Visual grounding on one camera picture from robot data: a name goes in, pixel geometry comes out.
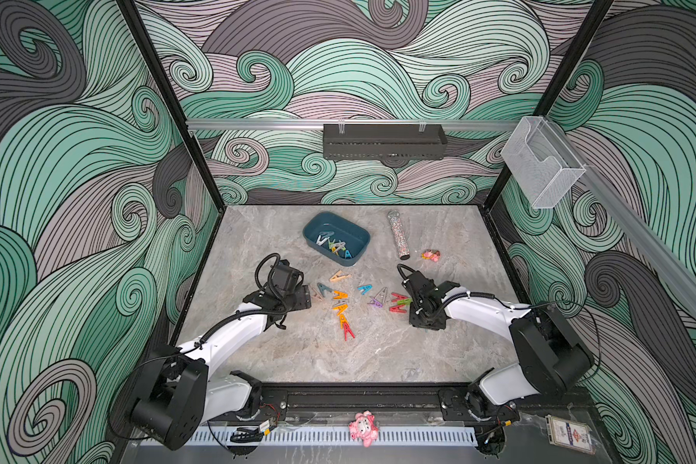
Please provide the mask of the dark teal clothespin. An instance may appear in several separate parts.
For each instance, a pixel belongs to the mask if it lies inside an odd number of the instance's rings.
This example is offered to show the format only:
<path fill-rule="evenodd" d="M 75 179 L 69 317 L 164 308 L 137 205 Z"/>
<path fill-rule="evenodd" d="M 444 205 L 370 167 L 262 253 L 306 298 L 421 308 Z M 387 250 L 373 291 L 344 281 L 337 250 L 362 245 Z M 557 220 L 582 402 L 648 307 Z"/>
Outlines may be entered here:
<path fill-rule="evenodd" d="M 322 282 L 317 283 L 317 288 L 321 297 L 325 297 L 326 294 L 331 294 L 333 291 L 332 288 Z"/>

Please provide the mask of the grey clothespin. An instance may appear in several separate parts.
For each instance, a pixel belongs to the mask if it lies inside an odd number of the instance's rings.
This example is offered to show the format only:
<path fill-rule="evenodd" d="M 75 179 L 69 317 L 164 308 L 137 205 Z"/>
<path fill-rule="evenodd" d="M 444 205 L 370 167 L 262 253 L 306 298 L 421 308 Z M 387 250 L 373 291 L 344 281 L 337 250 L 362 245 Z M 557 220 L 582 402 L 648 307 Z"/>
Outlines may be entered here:
<path fill-rule="evenodd" d="M 388 298 L 388 288 L 383 287 L 376 295 L 376 300 L 382 305 L 385 305 Z"/>

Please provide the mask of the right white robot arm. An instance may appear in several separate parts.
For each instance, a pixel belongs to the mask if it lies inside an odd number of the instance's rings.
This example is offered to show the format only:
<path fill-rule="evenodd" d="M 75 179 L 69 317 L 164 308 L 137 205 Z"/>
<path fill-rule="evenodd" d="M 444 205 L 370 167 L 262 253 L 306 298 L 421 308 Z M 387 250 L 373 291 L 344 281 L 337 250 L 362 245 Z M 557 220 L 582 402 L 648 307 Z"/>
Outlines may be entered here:
<path fill-rule="evenodd" d="M 562 397 L 595 366 L 595 357 L 568 319 L 549 303 L 508 303 L 452 281 L 440 284 L 407 265 L 397 267 L 410 294 L 409 323 L 442 331 L 450 320 L 498 334 L 513 346 L 516 361 L 485 371 L 468 389 L 475 415 L 490 416 L 528 396 Z"/>

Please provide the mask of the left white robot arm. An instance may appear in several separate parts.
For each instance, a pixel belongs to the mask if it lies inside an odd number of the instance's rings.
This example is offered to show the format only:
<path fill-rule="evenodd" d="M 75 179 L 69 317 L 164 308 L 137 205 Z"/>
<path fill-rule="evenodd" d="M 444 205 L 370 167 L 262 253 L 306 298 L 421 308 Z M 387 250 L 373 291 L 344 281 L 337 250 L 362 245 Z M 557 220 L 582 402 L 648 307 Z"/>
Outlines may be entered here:
<path fill-rule="evenodd" d="M 310 290 L 257 290 L 205 334 L 181 346 L 163 345 L 140 365 L 131 393 L 130 424 L 170 450 L 182 448 L 197 429 L 225 413 L 253 415 L 260 382 L 240 371 L 214 380 L 237 350 L 296 310 L 311 307 Z"/>

